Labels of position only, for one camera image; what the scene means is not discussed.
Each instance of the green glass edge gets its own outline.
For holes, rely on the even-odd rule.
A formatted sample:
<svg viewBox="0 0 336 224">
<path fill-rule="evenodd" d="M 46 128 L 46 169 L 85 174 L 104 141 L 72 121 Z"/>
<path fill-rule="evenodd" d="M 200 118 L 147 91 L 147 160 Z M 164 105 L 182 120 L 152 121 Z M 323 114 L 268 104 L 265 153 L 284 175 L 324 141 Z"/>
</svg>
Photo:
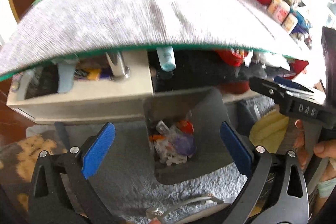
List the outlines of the green glass edge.
<svg viewBox="0 0 336 224">
<path fill-rule="evenodd" d="M 267 52 L 265 50 L 262 49 L 258 49 L 258 48 L 244 48 L 244 47 L 236 47 L 236 46 L 230 46 L 230 45 L 226 45 L 226 46 L 220 46 L 220 45 L 201 45 L 201 44 L 195 44 L 195 45 L 186 45 L 186 44 L 182 44 L 182 45 L 176 45 L 176 44 L 152 44 L 152 45 L 141 45 L 141 46 L 126 46 L 126 47 L 117 47 L 117 48 L 104 48 L 104 49 L 99 49 L 99 50 L 94 50 L 94 51 L 85 51 L 85 52 L 79 52 L 76 54 L 69 54 L 69 55 L 65 55 L 65 56 L 55 56 L 51 59 L 48 59 L 46 61 L 43 62 L 39 62 L 36 63 L 34 65 L 25 67 L 23 69 L 19 69 L 19 70 L 15 70 L 9 73 L 6 73 L 5 75 L 1 75 L 0 76 L 0 82 L 4 81 L 6 79 L 9 79 L 11 77 L 13 77 L 15 74 L 20 73 L 22 71 L 28 70 L 28 69 L 32 69 L 35 68 L 37 66 L 45 66 L 45 65 L 50 65 L 52 64 L 52 60 L 56 59 L 56 58 L 61 58 L 63 60 L 65 59 L 75 59 L 75 58 L 86 58 L 86 57 L 92 57 L 92 56 L 96 56 L 96 55 L 101 55 L 104 54 L 106 51 L 124 51 L 124 50 L 154 50 L 158 47 L 173 47 L 174 49 L 196 49 L 196 50 L 208 50 L 209 48 L 215 50 L 215 49 L 224 49 L 224 48 L 237 48 L 237 49 L 241 49 L 241 50 L 254 50 L 254 51 L 258 51 L 258 52 Z"/>
</svg>

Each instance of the wooden floor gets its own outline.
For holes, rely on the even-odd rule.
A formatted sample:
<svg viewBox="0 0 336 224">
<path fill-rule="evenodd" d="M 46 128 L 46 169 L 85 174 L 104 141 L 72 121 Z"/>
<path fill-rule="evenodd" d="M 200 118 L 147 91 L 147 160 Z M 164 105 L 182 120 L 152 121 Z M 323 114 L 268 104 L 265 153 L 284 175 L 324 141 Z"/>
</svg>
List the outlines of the wooden floor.
<svg viewBox="0 0 336 224">
<path fill-rule="evenodd" d="M 26 128 L 34 123 L 6 106 L 11 79 L 0 82 L 0 146 L 26 137 Z"/>
</svg>

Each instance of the blue bottle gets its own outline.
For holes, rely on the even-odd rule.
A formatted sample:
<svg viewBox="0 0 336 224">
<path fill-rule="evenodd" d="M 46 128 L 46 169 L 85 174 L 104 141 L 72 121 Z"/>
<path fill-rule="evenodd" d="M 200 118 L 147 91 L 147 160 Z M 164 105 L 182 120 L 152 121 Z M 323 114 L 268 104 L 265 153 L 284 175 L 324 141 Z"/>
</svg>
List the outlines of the blue bottle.
<svg viewBox="0 0 336 224">
<path fill-rule="evenodd" d="M 164 71 L 173 71 L 176 68 L 173 47 L 157 48 L 161 69 Z"/>
</svg>

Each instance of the trash bin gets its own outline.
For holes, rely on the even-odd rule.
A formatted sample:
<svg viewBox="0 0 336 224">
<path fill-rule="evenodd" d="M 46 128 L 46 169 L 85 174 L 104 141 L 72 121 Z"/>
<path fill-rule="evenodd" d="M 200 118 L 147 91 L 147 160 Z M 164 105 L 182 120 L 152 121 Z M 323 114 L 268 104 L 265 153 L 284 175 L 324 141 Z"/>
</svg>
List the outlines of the trash bin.
<svg viewBox="0 0 336 224">
<path fill-rule="evenodd" d="M 221 123 L 230 122 L 219 90 L 211 88 L 155 95 L 145 102 L 144 110 L 148 135 L 152 135 L 153 126 L 160 120 L 177 122 L 188 116 L 194 125 L 197 151 L 186 163 L 162 164 L 153 143 L 150 143 L 154 174 L 161 184 L 194 179 L 233 162 L 219 135 Z"/>
</svg>

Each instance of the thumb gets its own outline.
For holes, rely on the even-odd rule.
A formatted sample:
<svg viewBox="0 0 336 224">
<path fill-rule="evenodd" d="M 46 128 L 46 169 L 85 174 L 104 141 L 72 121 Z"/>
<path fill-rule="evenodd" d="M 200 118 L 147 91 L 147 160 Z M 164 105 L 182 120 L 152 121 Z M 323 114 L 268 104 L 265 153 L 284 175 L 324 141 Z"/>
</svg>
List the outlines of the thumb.
<svg viewBox="0 0 336 224">
<path fill-rule="evenodd" d="M 320 158 L 336 158 L 336 140 L 317 143 L 314 146 L 314 153 Z"/>
</svg>

